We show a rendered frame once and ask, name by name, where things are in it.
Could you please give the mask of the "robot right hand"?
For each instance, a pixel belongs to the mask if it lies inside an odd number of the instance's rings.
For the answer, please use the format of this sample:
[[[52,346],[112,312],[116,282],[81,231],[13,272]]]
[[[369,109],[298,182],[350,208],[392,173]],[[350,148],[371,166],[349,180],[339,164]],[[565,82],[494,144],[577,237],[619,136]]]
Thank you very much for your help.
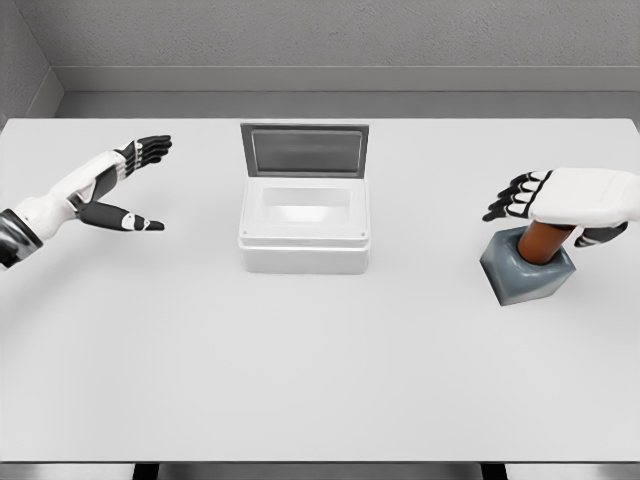
[[[504,217],[581,227],[577,248],[607,243],[640,223],[640,175],[568,167],[526,172],[497,194],[482,220]]]

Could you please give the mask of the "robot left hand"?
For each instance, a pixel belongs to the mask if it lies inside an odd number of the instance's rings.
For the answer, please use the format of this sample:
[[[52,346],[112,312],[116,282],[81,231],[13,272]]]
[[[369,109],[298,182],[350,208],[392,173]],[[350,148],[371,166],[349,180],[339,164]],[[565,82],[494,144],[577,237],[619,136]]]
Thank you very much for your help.
[[[71,208],[81,222],[116,231],[163,231],[163,223],[100,202],[118,183],[148,164],[159,163],[172,146],[170,135],[132,140],[103,152],[54,185],[49,193]]]

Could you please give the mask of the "grey stamp with brown handle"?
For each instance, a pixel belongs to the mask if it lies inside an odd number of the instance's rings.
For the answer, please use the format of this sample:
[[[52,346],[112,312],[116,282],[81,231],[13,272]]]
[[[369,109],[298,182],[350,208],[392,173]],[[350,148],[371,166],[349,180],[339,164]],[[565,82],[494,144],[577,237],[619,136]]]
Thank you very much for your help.
[[[533,221],[493,235],[480,263],[501,305],[548,297],[564,284],[575,271],[562,247],[573,230]]]

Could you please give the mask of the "grey hinged box lid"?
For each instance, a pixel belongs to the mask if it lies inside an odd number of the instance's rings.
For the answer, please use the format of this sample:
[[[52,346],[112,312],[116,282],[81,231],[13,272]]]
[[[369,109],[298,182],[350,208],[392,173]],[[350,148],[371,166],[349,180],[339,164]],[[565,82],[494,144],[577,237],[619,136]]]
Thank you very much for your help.
[[[364,177],[367,125],[243,123],[240,128],[251,177]]]

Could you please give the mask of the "white open storage box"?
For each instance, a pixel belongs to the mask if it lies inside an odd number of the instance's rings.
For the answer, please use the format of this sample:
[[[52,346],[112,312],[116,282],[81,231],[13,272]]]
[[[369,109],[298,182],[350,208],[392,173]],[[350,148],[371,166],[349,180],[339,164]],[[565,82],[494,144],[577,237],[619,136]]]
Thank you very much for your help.
[[[362,274],[371,222],[364,179],[250,177],[238,231],[244,268],[269,274]]]

